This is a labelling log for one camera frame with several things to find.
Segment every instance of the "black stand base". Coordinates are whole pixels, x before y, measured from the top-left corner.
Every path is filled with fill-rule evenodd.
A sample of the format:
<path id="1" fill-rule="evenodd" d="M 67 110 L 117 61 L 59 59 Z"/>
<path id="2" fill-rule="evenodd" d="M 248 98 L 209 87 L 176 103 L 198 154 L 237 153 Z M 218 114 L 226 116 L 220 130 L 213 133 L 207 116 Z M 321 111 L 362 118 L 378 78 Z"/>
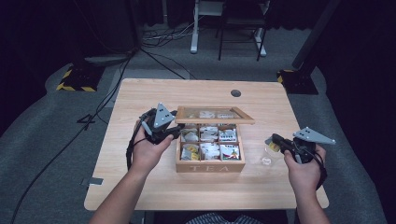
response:
<path id="1" fill-rule="evenodd" d="M 91 65 L 78 67 L 72 65 L 64 74 L 57 90 L 97 91 L 97 86 L 104 71 L 104 67 Z"/>
<path id="2" fill-rule="evenodd" d="M 276 73 L 277 81 L 282 83 L 287 94 L 318 95 L 318 90 L 310 76 L 303 76 L 299 71 L 280 70 Z"/>

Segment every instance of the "open lid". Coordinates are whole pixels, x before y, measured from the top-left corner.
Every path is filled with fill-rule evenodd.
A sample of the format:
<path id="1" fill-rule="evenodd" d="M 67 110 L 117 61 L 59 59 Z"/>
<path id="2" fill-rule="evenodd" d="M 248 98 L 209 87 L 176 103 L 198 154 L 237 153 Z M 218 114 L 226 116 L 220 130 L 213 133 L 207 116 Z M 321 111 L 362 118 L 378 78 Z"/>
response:
<path id="1" fill-rule="evenodd" d="M 254 124 L 255 120 L 235 106 L 186 106 L 177 108 L 175 123 Z"/>

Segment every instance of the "table top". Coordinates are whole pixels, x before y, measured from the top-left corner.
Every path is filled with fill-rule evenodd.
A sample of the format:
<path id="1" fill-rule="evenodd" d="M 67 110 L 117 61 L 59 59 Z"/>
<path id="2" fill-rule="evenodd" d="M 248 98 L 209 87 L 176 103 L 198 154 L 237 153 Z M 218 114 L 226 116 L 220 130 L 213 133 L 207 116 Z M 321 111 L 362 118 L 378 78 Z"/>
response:
<path id="1" fill-rule="evenodd" d="M 232 90 L 241 91 L 233 97 Z M 255 119 L 240 125 L 246 165 L 242 173 L 177 173 L 176 143 L 165 150 L 148 176 L 136 210 L 254 210 L 296 207 L 288 168 L 283 156 L 265 152 L 264 141 L 278 133 L 292 138 L 300 130 L 287 94 L 276 82 L 244 82 L 178 79 L 122 81 L 92 177 L 103 178 L 91 185 L 85 208 L 96 210 L 127 172 L 125 151 L 135 122 L 161 102 L 169 110 L 179 105 L 237 106 Z M 271 165 L 263 157 L 273 159 Z M 329 205 L 321 187 L 318 200 Z"/>

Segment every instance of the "gray carpet floor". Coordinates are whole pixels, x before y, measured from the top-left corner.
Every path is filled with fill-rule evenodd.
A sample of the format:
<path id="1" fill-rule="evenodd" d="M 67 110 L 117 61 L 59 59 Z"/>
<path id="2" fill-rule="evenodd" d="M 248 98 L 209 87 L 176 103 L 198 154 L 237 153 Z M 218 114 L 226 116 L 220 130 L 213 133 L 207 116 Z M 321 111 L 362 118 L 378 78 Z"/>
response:
<path id="1" fill-rule="evenodd" d="M 191 36 L 174 40 L 163 47 L 145 50 L 172 58 L 197 79 L 276 81 L 276 71 L 291 69 L 291 62 L 305 42 L 309 30 L 270 30 L 265 37 L 267 56 L 256 62 L 254 45 L 227 45 L 219 62 L 216 30 L 203 29 L 197 54 L 190 54 Z M 157 57 L 175 71 L 184 70 L 176 63 Z M 47 95 L 24 111 L 0 139 L 0 223 L 9 223 L 24 190 L 40 170 L 76 135 L 82 124 L 77 120 L 94 114 L 96 107 L 114 86 L 119 65 L 106 68 L 97 92 L 56 91 L 70 64 L 49 77 Z M 146 53 L 139 51 L 127 66 L 134 71 L 165 70 Z M 355 156 L 332 106 L 325 94 L 326 83 L 316 69 L 312 78 L 319 95 L 288 95 L 301 128 L 306 126 L 337 141 L 327 149 L 329 177 L 324 188 L 330 206 L 325 209 L 332 223 L 386 223 L 375 186 Z M 100 116 L 109 120 L 112 107 Z M 23 200 L 15 223 L 87 223 L 92 212 L 84 208 L 87 188 L 81 179 L 92 176 L 106 123 L 96 118 L 52 165 L 37 179 Z M 293 211 L 288 211 L 292 223 Z M 144 211 L 135 213 L 133 222 L 141 223 Z"/>

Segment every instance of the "chair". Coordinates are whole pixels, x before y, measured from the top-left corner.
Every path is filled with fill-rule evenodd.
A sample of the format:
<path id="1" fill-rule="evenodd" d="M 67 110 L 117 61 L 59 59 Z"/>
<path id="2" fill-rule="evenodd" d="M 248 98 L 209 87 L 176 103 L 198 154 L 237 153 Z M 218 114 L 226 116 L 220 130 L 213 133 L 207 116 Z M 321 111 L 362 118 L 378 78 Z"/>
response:
<path id="1" fill-rule="evenodd" d="M 262 28 L 262 40 L 260 42 L 259 54 L 257 55 L 258 61 L 261 56 L 266 33 L 265 16 L 259 2 L 255 0 L 226 0 L 224 2 L 219 29 L 216 32 L 217 38 L 220 30 L 219 61 L 221 59 L 223 43 L 252 43 L 251 40 L 248 42 L 246 40 L 224 40 L 224 30 L 229 28 L 254 30 L 251 38 Z"/>

